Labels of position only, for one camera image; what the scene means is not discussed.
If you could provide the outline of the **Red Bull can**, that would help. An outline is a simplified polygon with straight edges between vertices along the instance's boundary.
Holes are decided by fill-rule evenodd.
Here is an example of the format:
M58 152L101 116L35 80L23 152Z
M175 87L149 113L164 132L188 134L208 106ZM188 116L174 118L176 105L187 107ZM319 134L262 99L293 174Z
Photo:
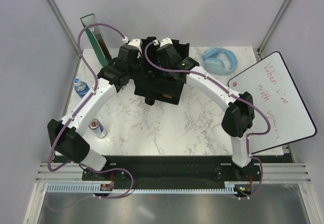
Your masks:
M89 123L89 128L100 139L104 138L107 134L106 129L98 119L92 119Z

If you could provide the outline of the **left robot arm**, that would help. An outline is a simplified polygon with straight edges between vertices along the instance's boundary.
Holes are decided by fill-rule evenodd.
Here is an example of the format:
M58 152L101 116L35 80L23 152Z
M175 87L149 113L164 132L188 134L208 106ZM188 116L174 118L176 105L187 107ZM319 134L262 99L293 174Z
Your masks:
M113 59L113 64L103 67L99 74L95 75L93 87L72 112L59 121L50 120L47 128L51 143L48 169L51 172L55 171L50 165L54 152L94 171L104 168L106 158L93 150L83 139L83 135L103 105L129 82L132 72L141 63L141 53L140 39L133 39L122 45L118 56Z

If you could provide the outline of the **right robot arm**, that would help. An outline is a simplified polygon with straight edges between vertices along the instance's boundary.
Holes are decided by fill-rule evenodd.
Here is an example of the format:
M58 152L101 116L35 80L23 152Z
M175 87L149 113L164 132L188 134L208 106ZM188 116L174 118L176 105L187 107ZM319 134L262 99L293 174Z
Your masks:
M245 137L253 125L254 109L242 102L253 102L251 94L240 94L226 88L210 76L199 63L191 57L182 58L170 39L161 41L156 50L159 63L172 77L200 90L213 100L224 112L221 122L223 130L230 136L232 161L245 174L252 168Z

